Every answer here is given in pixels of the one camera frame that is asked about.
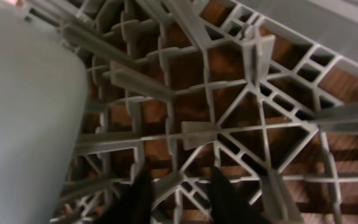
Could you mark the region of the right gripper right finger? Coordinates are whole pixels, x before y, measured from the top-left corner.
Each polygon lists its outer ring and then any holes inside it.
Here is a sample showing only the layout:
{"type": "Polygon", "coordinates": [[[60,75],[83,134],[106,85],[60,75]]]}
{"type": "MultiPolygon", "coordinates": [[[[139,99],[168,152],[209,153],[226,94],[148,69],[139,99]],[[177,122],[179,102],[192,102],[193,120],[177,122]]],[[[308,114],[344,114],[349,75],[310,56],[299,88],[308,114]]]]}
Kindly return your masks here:
{"type": "Polygon", "coordinates": [[[238,196],[229,179],[215,166],[211,170],[209,202],[211,223],[271,224],[268,219],[238,196]]]}

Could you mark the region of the light blue bowl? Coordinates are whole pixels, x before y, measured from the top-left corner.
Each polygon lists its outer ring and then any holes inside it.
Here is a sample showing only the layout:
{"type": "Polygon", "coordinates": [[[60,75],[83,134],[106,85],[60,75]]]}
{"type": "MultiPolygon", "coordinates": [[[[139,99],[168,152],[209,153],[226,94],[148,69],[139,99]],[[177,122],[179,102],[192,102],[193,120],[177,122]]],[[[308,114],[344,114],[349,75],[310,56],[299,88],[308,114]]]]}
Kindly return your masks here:
{"type": "Polygon", "coordinates": [[[0,1],[0,223],[48,223],[85,108],[85,66],[0,1]]]}

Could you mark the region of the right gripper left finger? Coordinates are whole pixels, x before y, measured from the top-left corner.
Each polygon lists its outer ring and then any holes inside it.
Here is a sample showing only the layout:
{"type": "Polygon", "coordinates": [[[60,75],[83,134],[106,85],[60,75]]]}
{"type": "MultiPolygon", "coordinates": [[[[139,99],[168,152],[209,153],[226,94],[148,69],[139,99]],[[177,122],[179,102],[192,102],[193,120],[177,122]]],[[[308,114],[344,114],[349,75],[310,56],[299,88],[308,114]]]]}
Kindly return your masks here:
{"type": "Polygon", "coordinates": [[[142,169],[119,201],[106,209],[94,224],[150,224],[152,204],[152,177],[147,169],[142,169]]]}

